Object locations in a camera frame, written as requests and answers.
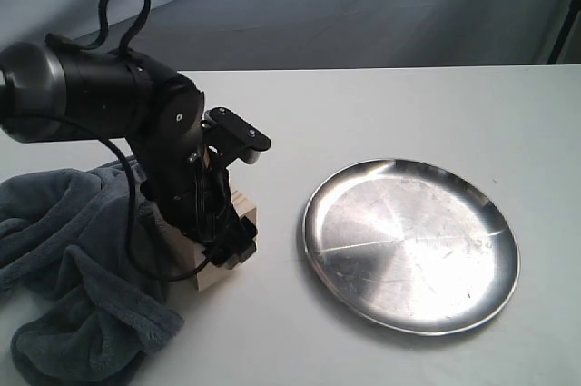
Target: wooden base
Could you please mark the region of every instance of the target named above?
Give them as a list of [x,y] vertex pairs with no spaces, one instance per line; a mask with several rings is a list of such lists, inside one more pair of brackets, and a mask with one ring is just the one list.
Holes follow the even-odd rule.
[[[254,203],[238,191],[231,193],[231,198],[236,213],[241,218],[246,216],[256,224],[256,206]],[[202,254],[203,247],[190,238],[185,237],[178,229],[168,224],[162,218],[157,206],[154,206],[153,212],[157,229],[170,247],[180,268],[184,272],[187,272],[202,263],[205,258]],[[192,277],[192,282],[198,291],[203,291],[228,275],[231,275],[231,271],[225,268],[216,268],[209,263],[198,275]]]

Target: towel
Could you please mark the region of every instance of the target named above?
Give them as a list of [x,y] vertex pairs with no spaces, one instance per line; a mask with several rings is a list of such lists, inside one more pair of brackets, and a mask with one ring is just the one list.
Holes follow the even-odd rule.
[[[138,181],[139,165],[132,161]],[[31,385],[128,384],[180,330],[167,287],[124,253],[128,187],[119,164],[33,173],[0,185],[0,293],[17,284],[54,306],[16,331],[12,356]],[[152,204],[138,194],[137,259],[166,272]]]

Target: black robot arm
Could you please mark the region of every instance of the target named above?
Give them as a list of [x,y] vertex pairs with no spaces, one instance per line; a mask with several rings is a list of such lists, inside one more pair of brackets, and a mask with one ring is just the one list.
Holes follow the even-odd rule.
[[[227,167],[255,162],[269,138],[226,108],[204,115],[204,93],[190,79],[127,44],[95,54],[51,35],[46,45],[8,47],[0,53],[0,126],[23,143],[125,138],[147,176],[142,192],[163,218],[203,244],[213,264],[244,262],[256,228],[233,209]],[[35,114],[69,121],[23,117]]]

